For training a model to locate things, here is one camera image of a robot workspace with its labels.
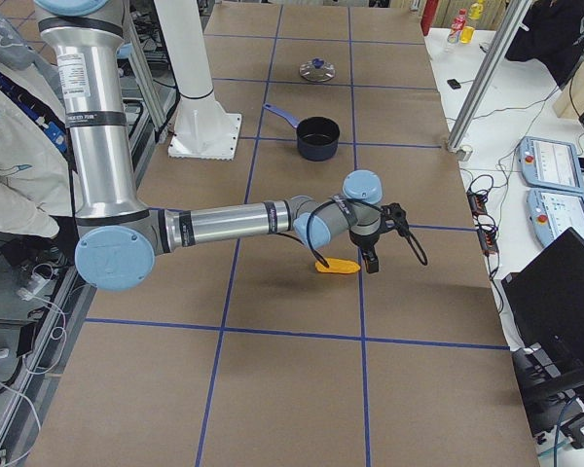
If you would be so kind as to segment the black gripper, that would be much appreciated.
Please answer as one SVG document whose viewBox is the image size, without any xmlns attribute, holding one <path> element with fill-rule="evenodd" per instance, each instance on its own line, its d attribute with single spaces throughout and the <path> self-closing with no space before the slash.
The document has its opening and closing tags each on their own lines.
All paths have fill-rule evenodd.
<svg viewBox="0 0 584 467">
<path fill-rule="evenodd" d="M 365 270 L 367 272 L 379 272 L 380 260 L 376 253 L 375 245 L 381 237 L 381 229 L 371 226 L 357 226 L 348 231 L 349 238 L 361 251 Z"/>
</svg>

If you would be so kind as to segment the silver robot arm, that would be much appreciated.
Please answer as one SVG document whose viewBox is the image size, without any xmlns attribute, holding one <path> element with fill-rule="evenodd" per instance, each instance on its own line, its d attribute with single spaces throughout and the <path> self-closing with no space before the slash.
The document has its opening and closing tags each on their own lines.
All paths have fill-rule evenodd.
<svg viewBox="0 0 584 467">
<path fill-rule="evenodd" d="M 140 284 L 157 256 L 179 247 L 294 231 L 312 252 L 338 234 L 360 249 L 376 272 L 381 234 L 380 178 L 349 174 L 326 201 L 307 196 L 202 210 L 172 211 L 141 201 L 128 142 L 117 54 L 124 42 L 124 1 L 39 1 L 43 40 L 55 51 L 65 124 L 82 188 L 75 219 L 75 264 L 91 285 L 122 291 Z"/>
</svg>

